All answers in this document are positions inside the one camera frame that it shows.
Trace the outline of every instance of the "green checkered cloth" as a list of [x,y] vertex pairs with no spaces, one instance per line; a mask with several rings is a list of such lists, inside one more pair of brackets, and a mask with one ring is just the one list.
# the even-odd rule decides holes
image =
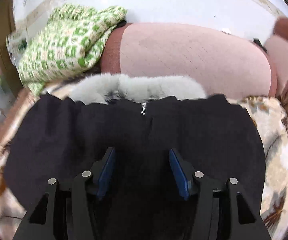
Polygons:
[[92,68],[126,9],[64,4],[29,43],[17,70],[24,86],[38,95],[46,82],[65,79]]

